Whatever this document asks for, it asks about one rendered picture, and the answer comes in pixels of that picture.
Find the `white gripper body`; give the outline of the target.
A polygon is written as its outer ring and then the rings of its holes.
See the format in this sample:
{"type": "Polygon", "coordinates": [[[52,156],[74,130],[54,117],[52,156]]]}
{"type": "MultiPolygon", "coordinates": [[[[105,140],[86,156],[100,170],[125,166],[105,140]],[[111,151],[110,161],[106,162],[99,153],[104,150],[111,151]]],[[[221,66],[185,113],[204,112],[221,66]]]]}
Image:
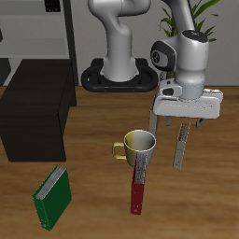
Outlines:
{"type": "Polygon", "coordinates": [[[220,112],[223,93],[220,90],[204,89],[195,100],[180,100],[174,96],[162,96],[158,92],[153,102],[153,113],[159,116],[216,119],[220,112]]]}

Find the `red book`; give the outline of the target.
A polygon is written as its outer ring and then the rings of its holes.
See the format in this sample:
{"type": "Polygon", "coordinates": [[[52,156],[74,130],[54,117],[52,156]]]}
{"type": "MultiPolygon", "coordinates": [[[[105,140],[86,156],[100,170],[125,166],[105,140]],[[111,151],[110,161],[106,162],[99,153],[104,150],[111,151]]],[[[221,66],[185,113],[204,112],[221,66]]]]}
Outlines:
{"type": "Polygon", "coordinates": [[[146,167],[147,154],[137,152],[135,155],[131,193],[131,213],[133,215],[140,215],[142,211],[146,167]]]}

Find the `green book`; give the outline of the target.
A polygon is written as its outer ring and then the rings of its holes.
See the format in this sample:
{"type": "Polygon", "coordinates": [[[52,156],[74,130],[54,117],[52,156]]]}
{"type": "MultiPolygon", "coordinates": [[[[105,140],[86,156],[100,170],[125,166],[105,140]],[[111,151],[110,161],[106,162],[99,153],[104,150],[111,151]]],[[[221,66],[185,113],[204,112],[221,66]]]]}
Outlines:
{"type": "Polygon", "coordinates": [[[32,197],[41,227],[51,231],[72,200],[67,169],[56,165],[32,197]]]}

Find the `yellow and white mug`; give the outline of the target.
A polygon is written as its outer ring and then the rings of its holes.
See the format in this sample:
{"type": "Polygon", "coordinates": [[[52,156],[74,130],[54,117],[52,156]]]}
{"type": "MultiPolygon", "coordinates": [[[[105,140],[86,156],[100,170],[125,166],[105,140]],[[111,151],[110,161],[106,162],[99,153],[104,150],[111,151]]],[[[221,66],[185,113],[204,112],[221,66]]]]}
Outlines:
{"type": "Polygon", "coordinates": [[[137,155],[146,155],[146,165],[149,165],[154,149],[156,147],[155,136],[144,130],[133,130],[125,134],[123,142],[114,142],[112,147],[113,157],[117,160],[125,160],[134,167],[135,157],[137,155]],[[124,155],[117,155],[116,147],[122,147],[125,150],[124,155]]]}

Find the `green pot plant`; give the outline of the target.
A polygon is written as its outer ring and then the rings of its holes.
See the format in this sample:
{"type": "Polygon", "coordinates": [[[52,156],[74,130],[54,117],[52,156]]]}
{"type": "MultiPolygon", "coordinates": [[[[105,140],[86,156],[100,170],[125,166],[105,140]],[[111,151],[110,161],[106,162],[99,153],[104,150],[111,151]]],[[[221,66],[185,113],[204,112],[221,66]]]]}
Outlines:
{"type": "MultiPolygon", "coordinates": [[[[214,6],[215,4],[217,4],[219,2],[219,0],[209,0],[209,1],[205,2],[204,4],[202,4],[200,6],[202,1],[203,0],[200,0],[198,2],[198,4],[194,5],[194,7],[192,8],[192,15],[193,15],[194,19],[196,19],[199,15],[201,15],[208,8],[214,6]]],[[[173,17],[173,13],[171,13],[171,16],[170,16],[165,8],[162,7],[162,10],[167,15],[167,17],[161,19],[160,24],[159,24],[160,30],[163,29],[163,31],[165,32],[167,37],[176,36],[177,35],[177,28],[176,28],[176,23],[175,23],[175,20],[174,20],[174,17],[173,17]],[[166,22],[169,30],[166,30],[165,28],[162,27],[163,22],[166,22]]],[[[206,18],[199,23],[195,22],[196,30],[201,31],[205,20],[206,20],[206,18]]],[[[204,31],[204,34],[206,36],[212,35],[214,33],[213,32],[214,28],[215,28],[215,26],[212,26],[212,27],[208,28],[207,30],[204,31]]],[[[217,39],[216,38],[209,38],[209,42],[214,42],[214,41],[217,41],[217,39]]]]}

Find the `dark brown desk caddy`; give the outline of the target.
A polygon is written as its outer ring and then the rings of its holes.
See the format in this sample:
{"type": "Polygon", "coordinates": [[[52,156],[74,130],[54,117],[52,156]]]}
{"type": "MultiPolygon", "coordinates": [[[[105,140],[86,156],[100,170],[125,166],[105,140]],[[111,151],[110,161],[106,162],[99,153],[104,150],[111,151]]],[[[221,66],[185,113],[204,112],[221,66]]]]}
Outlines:
{"type": "Polygon", "coordinates": [[[64,162],[64,128],[76,104],[69,60],[23,60],[0,98],[0,138],[8,159],[64,162]]]}

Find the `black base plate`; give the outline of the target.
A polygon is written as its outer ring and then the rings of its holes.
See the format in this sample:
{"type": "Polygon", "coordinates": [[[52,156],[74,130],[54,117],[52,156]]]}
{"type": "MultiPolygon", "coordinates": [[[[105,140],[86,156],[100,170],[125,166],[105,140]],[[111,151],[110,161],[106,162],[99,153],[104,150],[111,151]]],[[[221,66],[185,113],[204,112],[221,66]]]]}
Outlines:
{"type": "Polygon", "coordinates": [[[81,84],[87,91],[92,92],[147,92],[156,88],[159,82],[158,74],[148,66],[148,61],[136,58],[139,74],[125,82],[114,82],[100,74],[103,59],[96,58],[81,75],[81,84]]]}

